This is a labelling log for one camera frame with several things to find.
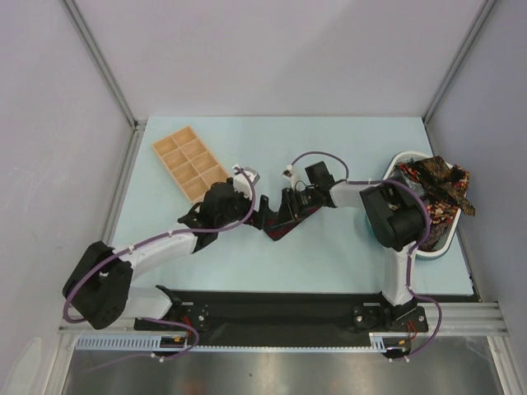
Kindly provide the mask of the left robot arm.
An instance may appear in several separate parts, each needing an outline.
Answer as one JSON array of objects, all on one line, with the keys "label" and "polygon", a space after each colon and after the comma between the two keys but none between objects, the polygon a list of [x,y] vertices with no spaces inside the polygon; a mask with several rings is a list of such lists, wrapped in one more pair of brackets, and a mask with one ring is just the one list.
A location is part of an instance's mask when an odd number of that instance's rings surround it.
[{"label": "left robot arm", "polygon": [[120,249],[101,240],[90,244],[63,286],[63,319],[87,322],[96,330],[107,328],[125,311],[135,279],[172,259],[197,253],[219,234],[249,223],[256,183],[242,170],[213,184],[173,229]]}]

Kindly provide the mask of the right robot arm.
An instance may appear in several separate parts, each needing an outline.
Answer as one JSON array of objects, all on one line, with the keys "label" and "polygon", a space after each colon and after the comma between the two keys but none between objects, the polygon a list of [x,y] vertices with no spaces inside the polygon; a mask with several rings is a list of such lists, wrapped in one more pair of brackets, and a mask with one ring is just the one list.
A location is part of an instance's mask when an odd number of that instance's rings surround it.
[{"label": "right robot arm", "polygon": [[430,218],[421,198],[397,179],[381,181],[335,180],[320,161],[305,168],[309,184],[296,182],[282,190],[276,214],[264,223],[269,238],[279,240],[323,207],[363,207],[377,242],[385,251],[385,281],[381,291],[386,305],[380,321],[399,330],[417,308],[413,267],[418,247],[430,233]]}]

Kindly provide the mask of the red navy striped tie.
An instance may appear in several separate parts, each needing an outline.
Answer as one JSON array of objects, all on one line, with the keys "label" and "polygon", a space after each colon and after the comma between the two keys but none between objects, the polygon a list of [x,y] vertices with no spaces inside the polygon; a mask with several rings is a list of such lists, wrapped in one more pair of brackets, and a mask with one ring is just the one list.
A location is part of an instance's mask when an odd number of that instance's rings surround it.
[{"label": "red navy striped tie", "polygon": [[273,216],[271,219],[266,220],[263,227],[263,232],[272,240],[279,241],[283,239],[286,235],[291,233],[297,226],[304,222],[307,218],[314,215],[319,208],[313,208],[308,210],[304,215],[300,216],[298,219],[294,220],[291,223],[285,225],[279,225],[277,223],[277,217]]}]

